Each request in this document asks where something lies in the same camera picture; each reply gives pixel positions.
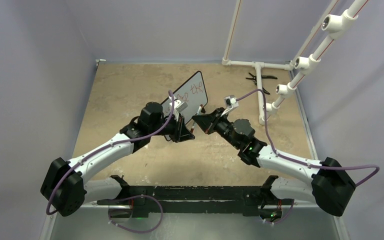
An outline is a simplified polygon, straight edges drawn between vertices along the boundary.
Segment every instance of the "white wall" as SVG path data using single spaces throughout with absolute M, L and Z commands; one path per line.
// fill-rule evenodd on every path
M 0 239 L 39 238 L 40 187 L 73 152 L 93 76 L 63 0 L 0 0 Z
M 236 0 L 66 0 L 94 56 L 217 61 Z M 330 0 L 243 0 L 231 59 L 291 60 Z
M 352 240 L 384 239 L 384 1 L 366 4 L 299 91 L 320 158 L 380 166 L 357 188 L 344 219 Z M 368 171 L 349 174 L 358 181 Z

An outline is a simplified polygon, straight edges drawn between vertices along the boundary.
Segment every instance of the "tan table surface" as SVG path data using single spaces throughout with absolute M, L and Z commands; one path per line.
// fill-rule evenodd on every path
M 73 156 L 77 157 L 112 138 L 138 116 L 147 102 L 162 102 L 168 90 L 174 91 L 196 71 L 201 71 L 208 94 L 205 109 L 211 113 L 224 107 L 223 98 L 236 97 L 256 89 L 248 72 L 251 67 L 222 66 L 221 64 L 100 64 L 87 103 L 86 112 L 77 137 Z M 264 68 L 263 86 L 271 95 L 277 95 L 277 84 L 290 81 L 287 71 Z M 229 114 L 229 120 L 249 119 L 255 136 L 268 142 L 264 126 L 258 122 L 257 94 L 240 102 L 239 108 Z M 270 136 L 279 150 L 311 158 L 307 135 L 295 96 L 286 99 L 276 115 L 268 121 Z M 286 175 L 274 170 L 257 168 L 243 163 L 238 151 L 217 133 L 205 135 L 197 126 L 195 140 L 181 143 L 167 142 L 163 136 L 154 136 L 151 142 L 134 154 L 126 156 L 93 179 L 110 175 L 124 175 L 130 185 L 175 186 L 259 186 L 269 175 Z

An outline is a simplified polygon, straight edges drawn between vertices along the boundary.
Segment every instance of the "pliers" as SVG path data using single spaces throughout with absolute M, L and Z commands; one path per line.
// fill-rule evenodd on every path
M 254 82 L 254 85 L 257 85 L 257 76 L 254 76 L 252 73 L 248 72 L 251 77 L 245 77 L 245 79 L 252 80 Z M 273 75 L 261 75 L 261 79 L 278 79 L 277 77 Z M 262 88 L 263 92 L 267 95 L 270 95 L 270 92 L 268 92 L 264 87 Z

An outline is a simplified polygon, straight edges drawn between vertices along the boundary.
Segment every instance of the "pvc pipe elbow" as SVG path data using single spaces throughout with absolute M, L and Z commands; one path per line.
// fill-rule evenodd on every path
M 256 70 L 256 71 L 259 71 L 260 74 L 261 74 L 261 69 L 264 68 L 264 62 L 255 62 L 255 61 L 253 61 L 253 63 L 254 63 L 254 68 L 255 68 L 255 70 Z
M 311 54 L 309 57 L 299 56 L 295 61 L 295 69 L 301 69 L 301 73 L 304 75 L 309 75 L 320 63 L 320 59 L 316 60 Z
M 229 59 L 225 59 L 224 57 L 221 59 L 221 64 L 223 65 L 223 66 L 230 66 L 231 64 L 232 64 L 232 61 L 231 60 L 229 60 Z
M 333 40 L 337 40 L 351 27 L 357 18 L 358 16 L 350 16 L 348 14 L 348 9 L 343 11 L 340 16 L 329 14 L 324 18 L 324 21 L 321 24 L 321 29 L 327 31 L 329 37 Z
M 291 83 L 289 82 L 287 85 L 278 84 L 276 86 L 276 94 L 282 96 L 282 98 L 289 98 L 295 90 L 291 87 Z
M 274 102 L 272 102 L 271 104 L 266 104 L 265 106 L 267 107 L 267 111 L 266 111 L 267 118 L 269 118 L 270 115 L 276 114 L 278 112 L 278 110 L 279 110 L 279 107 L 276 107 Z M 265 122 L 264 122 L 264 113 L 261 114 L 260 116 L 258 116 L 258 122 L 261 125 L 265 124 Z

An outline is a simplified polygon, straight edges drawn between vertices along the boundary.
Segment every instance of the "purple cable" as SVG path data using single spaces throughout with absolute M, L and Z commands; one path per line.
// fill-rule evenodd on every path
M 133 139 L 125 139 L 125 140 L 115 141 L 115 142 L 112 143 L 112 145 L 114 146 L 116 144 L 123 144 L 123 143 L 129 143 L 129 142 L 133 143 L 133 142 L 136 142 L 136 141 L 140 141 L 140 140 L 144 140 L 144 139 L 150 138 L 150 137 L 158 134 L 159 132 L 161 132 L 167 126 L 167 124 L 169 124 L 169 121 L 172 118 L 173 113 L 175 111 L 175 97 L 173 96 L 173 92 L 171 90 L 169 90 L 168 91 L 168 95 L 171 97 L 171 110 L 170 110 L 170 114 L 167 117 L 167 120 L 164 122 L 164 124 L 160 128 L 158 128 L 155 132 L 150 133 L 150 134 L 148 134 L 146 136 L 141 136 L 141 137 L 137 137 L 137 138 L 133 138 Z M 85 156 L 80 162 L 76 163 L 73 167 L 71 167 L 61 177 L 59 182 L 56 184 L 56 186 L 52 190 L 52 193 L 50 194 L 50 197 L 49 197 L 49 201 L 47 202 L 47 205 L 46 205 L 46 214 L 47 215 L 53 215 L 53 214 L 55 214 L 57 212 L 57 210 L 50 212 L 51 204 L 52 204 L 52 201 L 54 200 L 54 197 L 55 197 L 55 194 L 57 193 L 57 190 L 60 188 L 61 184 L 63 184 L 64 180 L 69 176 L 69 174 L 71 172 L 73 172 L 76 168 L 78 168 L 81 165 L 81 163 L 84 163 L 86 160 L 90 159 L 91 157 L 95 156 L 96 154 L 98 154 L 98 153 L 100 153 L 103 150 L 108 149 L 108 148 L 111 148 L 110 144 L 105 145 L 103 147 L 100 147 L 100 148 L 96 149 L 95 151 L 91 152 L 89 155 Z
M 130 200 L 130 199 L 137 199 L 137 198 L 148 198 L 148 199 L 151 199 L 153 200 L 154 202 L 156 202 L 156 204 L 158 205 L 159 207 L 159 210 L 161 211 L 161 216 L 159 217 L 159 221 L 158 223 L 151 229 L 148 229 L 148 230 L 145 230 L 145 231 L 140 231 L 140 230 L 134 230 L 134 229 L 131 229 L 131 228 L 128 228 L 128 227 L 125 227 L 125 226 L 122 226 L 122 225 L 119 225 L 118 223 L 116 223 L 115 221 L 113 221 L 111 219 L 111 215 L 110 215 L 110 210 L 108 210 L 108 218 L 109 218 L 109 222 L 112 223 L 114 226 L 116 227 L 119 227 L 121 229 L 124 229 L 124 230 L 127 230 L 129 232 L 132 232 L 132 233 L 135 233 L 135 234 L 147 234 L 147 233 L 150 233 L 152 231 L 154 231 L 155 229 L 158 228 L 158 226 L 161 224 L 161 222 L 163 221 L 163 206 L 161 206 L 161 203 L 155 199 L 154 197 L 152 196 L 148 196 L 148 195 L 137 195 L 137 196 L 131 196 L 131 197 L 127 197 L 127 198 L 123 198 L 123 199 L 115 199 L 115 200 L 110 200 L 110 202 L 122 202 L 122 201 L 127 201 L 127 200 Z
M 256 93 L 256 92 L 261 92 L 261 94 L 262 94 L 263 110 L 264 110 L 264 129 L 265 129 L 265 135 L 267 136 L 268 141 L 270 142 L 271 150 L 273 150 L 273 153 L 275 153 L 277 156 L 279 156 L 279 157 L 281 157 L 281 158 L 283 158 L 285 160 L 288 160 L 288 161 L 291 161 L 291 162 L 294 162 L 294 163 L 297 163 L 297 164 L 301 164 L 303 166 L 307 166 L 307 164 L 305 162 L 302 162 L 300 160 L 294 159 L 292 157 L 285 156 L 285 155 L 277 152 L 277 150 L 275 148 L 275 145 L 273 144 L 272 138 L 269 135 L 269 128 L 267 126 L 267 108 L 266 108 L 267 101 L 266 101 L 266 95 L 264 94 L 264 91 L 262 89 L 257 88 L 255 90 L 253 90 L 253 91 L 251 91 L 251 92 L 249 92 L 249 93 L 247 93 L 247 94 L 237 98 L 236 100 L 240 101 L 240 100 L 242 100 L 242 99 L 244 99 L 244 98 L 248 97 L 249 95 L 251 95 L 253 93 Z M 373 172 L 371 172 L 365 178 L 363 178 L 362 180 L 357 182 L 355 184 L 356 187 L 358 187 L 361 184 L 365 183 L 367 180 L 369 180 L 371 177 L 373 177 L 375 174 L 377 174 L 379 172 L 379 170 L 381 169 L 378 165 L 375 165 L 375 164 L 367 164 L 367 165 L 361 165 L 361 166 L 345 166 L 345 167 L 343 167 L 343 166 L 342 167 L 339 167 L 339 166 L 317 166 L 317 165 L 310 164 L 309 167 L 316 168 L 316 169 L 323 169 L 323 170 L 342 170 L 342 171 L 375 168 Z M 289 213 L 291 212 L 293 206 L 294 206 L 294 200 L 292 200 L 292 204 L 290 205 L 290 208 L 287 211 L 287 213 L 285 214 L 285 216 L 282 217 L 279 221 L 276 222 L 277 224 L 281 223 L 289 215 Z

